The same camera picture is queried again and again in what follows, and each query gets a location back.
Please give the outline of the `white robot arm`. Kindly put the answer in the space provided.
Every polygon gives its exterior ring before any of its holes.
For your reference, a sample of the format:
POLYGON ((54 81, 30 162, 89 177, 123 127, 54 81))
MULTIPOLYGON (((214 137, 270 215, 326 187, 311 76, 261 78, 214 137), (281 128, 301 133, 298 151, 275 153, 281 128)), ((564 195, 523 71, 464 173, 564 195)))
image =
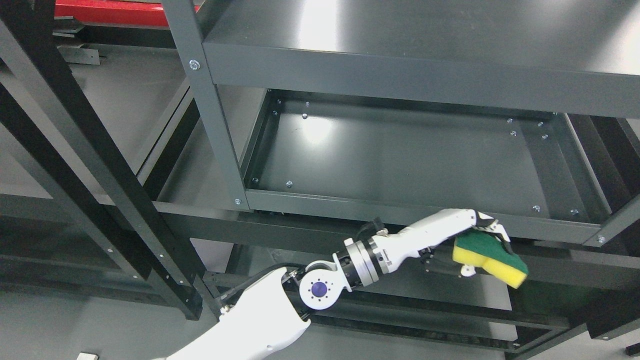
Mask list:
MULTIPOLYGON (((404 234, 389 234, 377 221, 344 241, 331 260, 316 260, 294 280, 295 293, 312 311, 326 310, 343 291, 378 281, 409 255, 404 234)), ((293 344, 311 325, 286 294, 284 265, 248 282, 218 322, 169 356, 170 360, 263 360, 293 344)))

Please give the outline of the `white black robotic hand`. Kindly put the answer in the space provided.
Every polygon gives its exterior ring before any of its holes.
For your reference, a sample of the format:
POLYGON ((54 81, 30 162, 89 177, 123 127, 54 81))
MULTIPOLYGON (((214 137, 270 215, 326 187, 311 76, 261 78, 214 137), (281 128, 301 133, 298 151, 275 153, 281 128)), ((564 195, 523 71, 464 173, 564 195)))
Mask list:
POLYGON ((506 251, 511 250, 511 239, 505 227, 497 219, 474 209, 439 210, 396 234, 377 234, 371 240, 381 251, 387 272, 391 273, 397 271, 407 258, 420 258, 419 252, 423 249, 436 248, 469 229, 490 234, 506 251))

